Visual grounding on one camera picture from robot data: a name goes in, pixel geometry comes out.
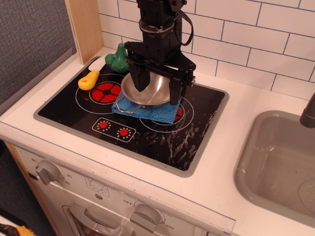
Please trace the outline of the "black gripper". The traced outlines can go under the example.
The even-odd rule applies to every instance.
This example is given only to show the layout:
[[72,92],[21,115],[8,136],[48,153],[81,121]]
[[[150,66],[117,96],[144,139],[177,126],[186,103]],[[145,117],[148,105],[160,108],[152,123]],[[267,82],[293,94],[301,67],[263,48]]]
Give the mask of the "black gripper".
[[182,46],[190,44],[193,31],[187,42],[182,41],[182,25],[157,28],[141,25],[142,42],[125,43],[129,72],[135,88],[142,92],[150,83],[150,73],[168,79],[170,104],[177,105],[194,79],[196,65],[183,55]]

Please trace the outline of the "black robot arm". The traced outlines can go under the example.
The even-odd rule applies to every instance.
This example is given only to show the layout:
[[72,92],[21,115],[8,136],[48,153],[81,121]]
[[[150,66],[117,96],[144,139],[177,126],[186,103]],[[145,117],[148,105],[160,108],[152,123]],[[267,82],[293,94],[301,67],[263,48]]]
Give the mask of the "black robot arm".
[[142,42],[126,42],[127,62],[135,88],[143,91],[150,83],[150,74],[169,79],[171,105],[176,105],[194,80],[195,63],[181,51],[193,39],[182,41],[182,21],[192,23],[181,10],[185,0],[139,0],[139,28]]

